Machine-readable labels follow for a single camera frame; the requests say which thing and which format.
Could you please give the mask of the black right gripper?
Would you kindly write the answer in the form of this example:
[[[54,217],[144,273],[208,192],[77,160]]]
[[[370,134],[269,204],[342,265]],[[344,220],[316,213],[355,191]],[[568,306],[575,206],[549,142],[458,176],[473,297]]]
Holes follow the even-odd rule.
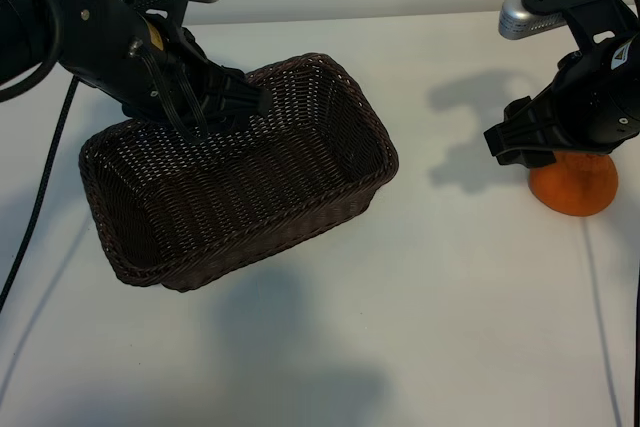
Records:
[[[537,97],[504,109],[484,132],[501,166],[542,168],[552,151],[610,153],[639,134],[639,33],[591,41],[566,55]]]

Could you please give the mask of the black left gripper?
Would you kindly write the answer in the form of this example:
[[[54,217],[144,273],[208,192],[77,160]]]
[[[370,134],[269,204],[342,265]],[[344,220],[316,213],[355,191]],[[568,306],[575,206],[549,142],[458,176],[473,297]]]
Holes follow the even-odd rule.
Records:
[[[191,32],[167,19],[135,14],[129,30],[125,77],[133,83],[121,100],[129,118],[170,128],[198,128],[198,140],[246,130],[252,115],[266,115],[271,93],[234,69],[207,59]]]

